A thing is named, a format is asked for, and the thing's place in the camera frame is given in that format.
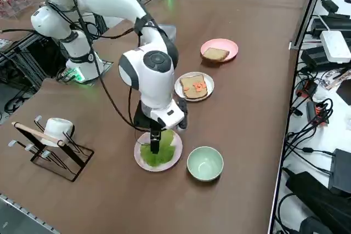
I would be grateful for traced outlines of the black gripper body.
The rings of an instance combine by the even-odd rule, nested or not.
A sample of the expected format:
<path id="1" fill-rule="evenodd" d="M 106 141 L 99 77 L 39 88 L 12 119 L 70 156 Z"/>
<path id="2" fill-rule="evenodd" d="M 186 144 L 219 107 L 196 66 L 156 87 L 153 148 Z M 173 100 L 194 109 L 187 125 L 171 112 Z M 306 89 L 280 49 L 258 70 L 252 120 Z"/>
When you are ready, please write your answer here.
<path id="1" fill-rule="evenodd" d="M 164 131 L 164 126 L 144 115 L 141 106 L 142 103 L 139 101 L 133 117 L 134 127 L 140 132 L 160 133 Z"/>

